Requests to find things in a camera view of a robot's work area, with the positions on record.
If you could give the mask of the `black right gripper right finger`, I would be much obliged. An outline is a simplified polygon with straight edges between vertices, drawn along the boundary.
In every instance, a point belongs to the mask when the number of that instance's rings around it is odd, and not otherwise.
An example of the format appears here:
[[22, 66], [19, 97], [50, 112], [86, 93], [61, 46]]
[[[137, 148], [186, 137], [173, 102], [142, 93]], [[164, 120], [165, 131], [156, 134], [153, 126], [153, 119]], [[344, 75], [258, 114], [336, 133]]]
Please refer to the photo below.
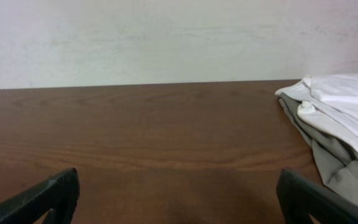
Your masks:
[[291, 169], [281, 171], [276, 193], [286, 223], [358, 224], [357, 205]]

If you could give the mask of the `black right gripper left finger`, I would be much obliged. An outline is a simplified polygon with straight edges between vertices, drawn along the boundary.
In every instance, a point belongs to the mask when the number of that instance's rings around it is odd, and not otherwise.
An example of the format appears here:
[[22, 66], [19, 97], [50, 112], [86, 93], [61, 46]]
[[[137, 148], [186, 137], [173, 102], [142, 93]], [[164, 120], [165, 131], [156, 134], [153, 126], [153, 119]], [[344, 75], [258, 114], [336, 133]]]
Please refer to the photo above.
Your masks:
[[70, 223], [80, 196], [76, 169], [64, 170], [0, 203], [0, 224]]

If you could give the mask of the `white printed t-shirt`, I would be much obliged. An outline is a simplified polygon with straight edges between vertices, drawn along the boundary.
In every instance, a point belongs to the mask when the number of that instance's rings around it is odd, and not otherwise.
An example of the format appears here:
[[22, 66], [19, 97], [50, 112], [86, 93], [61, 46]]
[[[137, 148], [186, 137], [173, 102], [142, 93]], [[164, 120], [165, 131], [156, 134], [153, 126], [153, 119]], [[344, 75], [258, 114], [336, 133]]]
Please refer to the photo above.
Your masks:
[[348, 143], [358, 153], [358, 74], [305, 76], [275, 94], [299, 101], [296, 114], [301, 120]]

